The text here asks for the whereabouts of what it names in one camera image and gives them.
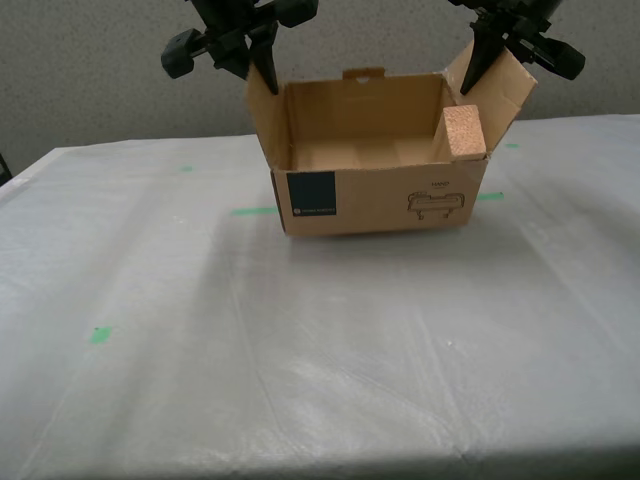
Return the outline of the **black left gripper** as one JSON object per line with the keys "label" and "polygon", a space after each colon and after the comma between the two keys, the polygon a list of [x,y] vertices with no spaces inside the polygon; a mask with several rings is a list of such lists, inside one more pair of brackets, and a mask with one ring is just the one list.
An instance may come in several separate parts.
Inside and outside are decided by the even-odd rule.
{"label": "black left gripper", "polygon": [[208,54],[218,70],[243,80],[249,72],[250,56],[273,95],[279,93],[273,45],[279,26],[294,28],[313,19],[318,0],[276,0],[258,6],[258,1],[192,0],[205,25],[204,33],[186,30],[173,37],[161,55],[161,64],[172,79],[193,71],[194,59]]}

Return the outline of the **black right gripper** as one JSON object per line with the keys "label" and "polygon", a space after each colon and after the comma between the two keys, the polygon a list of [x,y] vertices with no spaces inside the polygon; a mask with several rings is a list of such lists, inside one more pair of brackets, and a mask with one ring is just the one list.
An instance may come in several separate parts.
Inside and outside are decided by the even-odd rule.
{"label": "black right gripper", "polygon": [[585,67],[585,56],[569,45],[545,33],[550,18],[562,0],[490,1],[450,0],[477,14],[470,24],[474,33],[471,58],[460,93],[467,95],[504,50],[521,62],[538,64],[548,72],[566,80],[575,80]]}

